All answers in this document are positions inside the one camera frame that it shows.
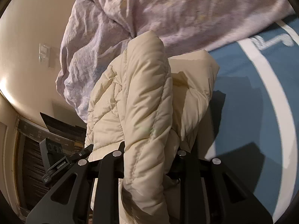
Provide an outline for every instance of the white wall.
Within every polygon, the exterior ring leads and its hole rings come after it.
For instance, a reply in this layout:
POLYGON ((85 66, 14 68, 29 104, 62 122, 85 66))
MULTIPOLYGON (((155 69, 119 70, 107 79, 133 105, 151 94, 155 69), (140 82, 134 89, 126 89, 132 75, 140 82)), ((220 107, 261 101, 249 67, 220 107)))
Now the white wall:
POLYGON ((44 126, 43 112, 84 126, 57 93, 59 49, 75 0, 12 0, 0 19, 0 90, 25 118, 44 126), (39 43, 51 46, 50 68, 38 61, 39 43))
POLYGON ((0 94, 0 188, 7 202, 17 213, 13 175, 16 119, 16 111, 0 94))

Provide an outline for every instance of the black plastic part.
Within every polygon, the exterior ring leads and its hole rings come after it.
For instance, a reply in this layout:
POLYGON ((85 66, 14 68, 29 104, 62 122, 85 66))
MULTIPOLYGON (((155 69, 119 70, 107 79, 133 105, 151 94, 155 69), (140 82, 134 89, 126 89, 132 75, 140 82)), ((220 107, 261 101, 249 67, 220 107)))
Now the black plastic part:
POLYGON ((233 174, 221 163, 211 163, 221 210, 221 224, 272 224, 273 220, 266 208, 233 174))
POLYGON ((68 171, 75 162, 77 162, 80 159, 87 158, 92 153, 93 150, 93 144, 90 144, 89 146, 84 148, 81 152, 75 153, 72 156, 65 156, 64 154, 58 155, 56 159, 59 160, 57 160, 54 164, 52 164, 53 161, 50 161, 50 157, 52 155, 46 154, 46 150, 44 150, 45 146, 48 146, 48 144, 44 143, 45 140, 43 140, 40 143, 40 147, 41 147, 41 151, 43 151, 43 155, 42 155, 43 162, 46 162, 45 165, 46 174, 42 177, 42 180, 47 187, 51 187, 52 185, 54 185, 57 182, 57 180, 60 179, 60 177, 66 171, 68 171))
POLYGON ((200 162, 188 152, 186 152, 186 156, 180 158, 183 159, 180 223, 207 223, 203 201, 200 162))
POLYGON ((4 195, 0 190, 0 223, 5 224, 23 224, 19 217, 14 213, 7 203, 4 195))
POLYGON ((113 152, 101 161, 98 175, 97 191, 93 211, 93 223, 119 224, 118 214, 118 179, 124 177, 124 146, 119 146, 120 156, 113 156, 113 152))
POLYGON ((39 148, 46 173, 50 167, 65 156, 61 144, 48 138, 40 142, 39 148))
POLYGON ((29 213, 26 224, 86 223, 92 192, 88 170, 88 162, 74 164, 29 213))

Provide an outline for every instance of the quilted jacket sleeve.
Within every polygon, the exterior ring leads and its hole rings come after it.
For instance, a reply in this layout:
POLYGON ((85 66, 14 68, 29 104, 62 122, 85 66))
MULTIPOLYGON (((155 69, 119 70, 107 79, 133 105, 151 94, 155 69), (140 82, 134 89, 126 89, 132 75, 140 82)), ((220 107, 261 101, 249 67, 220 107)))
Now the quilted jacket sleeve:
POLYGON ((162 41, 151 31, 129 42, 126 58, 123 204, 135 223, 166 224, 162 181, 172 124, 170 66, 162 41))
POLYGON ((198 124, 212 98, 219 66, 205 50, 169 58, 173 79, 172 128, 180 147, 191 151, 198 124))

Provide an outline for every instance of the black device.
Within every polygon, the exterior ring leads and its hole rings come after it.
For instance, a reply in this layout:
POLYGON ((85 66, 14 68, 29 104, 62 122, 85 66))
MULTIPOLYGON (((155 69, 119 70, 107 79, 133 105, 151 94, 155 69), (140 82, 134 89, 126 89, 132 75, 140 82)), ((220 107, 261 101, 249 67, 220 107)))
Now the black device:
MULTIPOLYGON (((48 170, 64 174, 33 208, 26 224, 86 224, 95 178, 93 223, 119 223, 118 179, 124 177, 124 142, 102 160, 88 162, 85 157, 92 146, 82 151, 84 156, 64 157, 48 170), (66 159, 65 167, 57 169, 66 159)), ((199 160, 179 150, 168 176, 180 180, 182 224, 207 223, 207 218, 211 224, 273 223, 268 211, 220 159, 199 160)))
POLYGON ((42 180, 47 187, 53 186, 78 160, 88 157, 93 149, 93 145, 89 145, 81 152, 67 156, 62 152, 61 144, 48 138, 41 141, 39 147, 46 171, 42 180))

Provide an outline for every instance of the light switch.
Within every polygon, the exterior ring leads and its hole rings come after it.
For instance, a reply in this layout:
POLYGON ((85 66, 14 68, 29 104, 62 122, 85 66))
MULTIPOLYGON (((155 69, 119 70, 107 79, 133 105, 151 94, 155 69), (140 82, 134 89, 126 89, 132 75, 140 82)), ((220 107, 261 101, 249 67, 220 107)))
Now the light switch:
POLYGON ((49 67, 51 47, 46 44, 39 44, 39 62, 49 67))

